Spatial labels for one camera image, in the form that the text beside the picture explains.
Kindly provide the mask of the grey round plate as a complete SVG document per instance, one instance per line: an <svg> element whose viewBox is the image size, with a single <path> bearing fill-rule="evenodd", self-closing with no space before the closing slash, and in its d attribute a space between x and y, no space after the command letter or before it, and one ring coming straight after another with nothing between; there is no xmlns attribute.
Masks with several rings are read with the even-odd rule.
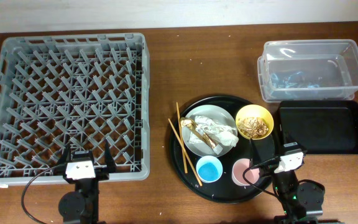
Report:
<svg viewBox="0 0 358 224"><path fill-rule="evenodd" d="M193 108L185 114L184 118L195 119L195 116L206 116L211 119L216 119L224 125L236 128L236 122L234 118L223 108L214 105L202 105ZM184 145L197 156L215 156L220 157L228 153L233 147L223 146L216 142L219 147L217 149L211 149L207 144L198 139L187 127L181 128Z"/></svg>

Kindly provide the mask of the light blue cup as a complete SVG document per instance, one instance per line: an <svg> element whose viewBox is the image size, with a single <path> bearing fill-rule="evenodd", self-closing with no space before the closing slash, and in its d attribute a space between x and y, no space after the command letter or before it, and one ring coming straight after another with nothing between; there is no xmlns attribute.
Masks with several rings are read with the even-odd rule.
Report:
<svg viewBox="0 0 358 224"><path fill-rule="evenodd" d="M203 183L212 183L223 174L221 161L214 156L203 156L196 163L196 172Z"/></svg>

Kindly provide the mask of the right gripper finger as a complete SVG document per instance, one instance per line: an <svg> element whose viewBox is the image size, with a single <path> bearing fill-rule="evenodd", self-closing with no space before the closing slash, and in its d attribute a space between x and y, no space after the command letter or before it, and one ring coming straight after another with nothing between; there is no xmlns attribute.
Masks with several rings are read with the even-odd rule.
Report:
<svg viewBox="0 0 358 224"><path fill-rule="evenodd" d="M290 136L289 132L284 129L283 124L280 124L279 134L280 134L280 142L282 145L293 142L293 138Z"/></svg>
<svg viewBox="0 0 358 224"><path fill-rule="evenodd" d="M259 164L263 161L264 156L264 146L258 141L251 139L250 140L251 152L250 152L250 161L252 165Z"/></svg>

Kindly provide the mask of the nut shell food scraps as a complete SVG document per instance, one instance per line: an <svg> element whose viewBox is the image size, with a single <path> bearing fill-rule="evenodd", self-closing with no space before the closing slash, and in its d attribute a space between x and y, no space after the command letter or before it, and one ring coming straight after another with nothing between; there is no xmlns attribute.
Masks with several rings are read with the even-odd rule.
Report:
<svg viewBox="0 0 358 224"><path fill-rule="evenodd" d="M247 117L238 121L238 128L249 139L261 138L266 135L269 128L262 118Z"/></svg>

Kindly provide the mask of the gold foil wrapper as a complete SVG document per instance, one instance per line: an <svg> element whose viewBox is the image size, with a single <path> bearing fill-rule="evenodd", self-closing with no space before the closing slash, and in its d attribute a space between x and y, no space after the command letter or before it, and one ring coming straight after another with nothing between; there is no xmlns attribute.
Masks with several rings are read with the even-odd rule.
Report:
<svg viewBox="0 0 358 224"><path fill-rule="evenodd" d="M207 144L211 149L214 149L218 144L210 138L204 131L201 133L197 131L197 123L191 118L180 118L182 127L187 127L198 139Z"/></svg>

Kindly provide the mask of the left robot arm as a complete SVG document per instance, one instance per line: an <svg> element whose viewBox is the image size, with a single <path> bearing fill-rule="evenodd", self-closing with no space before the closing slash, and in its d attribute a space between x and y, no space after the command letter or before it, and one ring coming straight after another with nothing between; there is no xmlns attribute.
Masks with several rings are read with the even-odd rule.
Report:
<svg viewBox="0 0 358 224"><path fill-rule="evenodd" d="M56 165L56 173L61 174L75 189L65 194L59 201L58 211L64 223L101 223L99 220L99 182L109 180L116 171L116 163L104 143L104 167L94 166L91 151L71 153L67 146Z"/></svg>

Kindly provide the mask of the pink cup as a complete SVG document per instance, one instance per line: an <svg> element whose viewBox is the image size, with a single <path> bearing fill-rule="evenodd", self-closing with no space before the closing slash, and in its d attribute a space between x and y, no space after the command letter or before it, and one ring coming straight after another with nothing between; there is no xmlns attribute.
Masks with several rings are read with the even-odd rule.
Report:
<svg viewBox="0 0 358 224"><path fill-rule="evenodd" d="M249 186L245 181L243 173L250 167L250 159L239 159L232 167L232 181L238 186ZM246 172L246 179L255 184L259 180L259 169L251 169Z"/></svg>

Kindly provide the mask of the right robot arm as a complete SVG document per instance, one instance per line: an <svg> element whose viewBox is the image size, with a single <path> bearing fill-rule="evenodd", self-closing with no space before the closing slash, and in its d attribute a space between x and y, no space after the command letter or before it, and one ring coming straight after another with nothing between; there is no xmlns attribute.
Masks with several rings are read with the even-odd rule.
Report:
<svg viewBox="0 0 358 224"><path fill-rule="evenodd" d="M295 171L304 164L307 150L289 132L282 134L284 144L279 147L279 154L258 164L250 162L242 176L257 169L260 177L272 178L272 192L253 183L249 185L280 202L284 214L274 217L274 223L319 223L318 217L323 214L325 187L310 179L297 178Z"/></svg>

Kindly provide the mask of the yellow bowl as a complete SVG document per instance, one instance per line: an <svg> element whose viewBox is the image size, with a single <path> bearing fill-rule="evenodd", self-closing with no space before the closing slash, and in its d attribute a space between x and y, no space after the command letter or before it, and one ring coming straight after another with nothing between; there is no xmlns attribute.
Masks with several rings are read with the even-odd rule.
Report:
<svg viewBox="0 0 358 224"><path fill-rule="evenodd" d="M265 123L267 124L269 131L266 135L262 136L261 138L256 138L254 140L259 140L259 139L263 139L266 138L272 131L273 131L273 127L274 127L274 120L273 120L273 116L271 115L271 113L264 108L263 106L260 105L247 105L242 107L236 114L236 118L235 118L235 122L236 122L236 126L238 131L240 132L239 128L238 128L238 121L240 119L244 119L247 117L258 117L258 118L262 118Z"/></svg>

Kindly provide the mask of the white napkin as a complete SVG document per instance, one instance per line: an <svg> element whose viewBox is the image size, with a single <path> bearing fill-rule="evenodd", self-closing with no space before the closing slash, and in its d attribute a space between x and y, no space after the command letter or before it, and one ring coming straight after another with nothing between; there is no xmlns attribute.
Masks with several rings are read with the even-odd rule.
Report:
<svg viewBox="0 0 358 224"><path fill-rule="evenodd" d="M223 146L236 146L239 138L237 137L236 128L220 123L216 119L206 116L195 116L197 124L196 131L201 135L207 134L215 142Z"/></svg>

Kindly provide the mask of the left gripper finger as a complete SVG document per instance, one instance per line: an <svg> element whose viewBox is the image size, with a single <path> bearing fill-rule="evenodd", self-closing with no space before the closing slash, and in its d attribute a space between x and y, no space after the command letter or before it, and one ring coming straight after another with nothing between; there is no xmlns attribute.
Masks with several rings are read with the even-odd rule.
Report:
<svg viewBox="0 0 358 224"><path fill-rule="evenodd" d="M70 162L71 161L70 156L71 156L71 147L69 144L67 144L62 152L61 157L59 158L59 160L57 162L57 165L62 165L67 162Z"/></svg>
<svg viewBox="0 0 358 224"><path fill-rule="evenodd" d="M104 145L104 161L106 164L106 169L109 173L114 173L116 171L116 163L113 159L113 156L110 151L108 140L105 140Z"/></svg>

